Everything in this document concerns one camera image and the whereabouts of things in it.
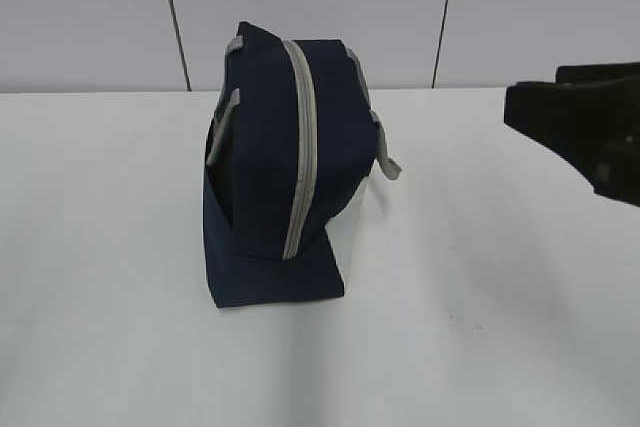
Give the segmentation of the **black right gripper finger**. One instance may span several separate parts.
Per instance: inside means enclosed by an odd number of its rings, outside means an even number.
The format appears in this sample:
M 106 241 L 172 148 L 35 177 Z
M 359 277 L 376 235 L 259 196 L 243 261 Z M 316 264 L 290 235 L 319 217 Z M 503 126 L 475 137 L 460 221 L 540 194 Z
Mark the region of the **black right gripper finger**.
M 578 94 L 624 93 L 639 96 L 639 62 L 563 65 L 556 69 L 555 93 Z
M 504 123 L 574 167 L 594 193 L 639 204 L 639 81 L 519 82 Z

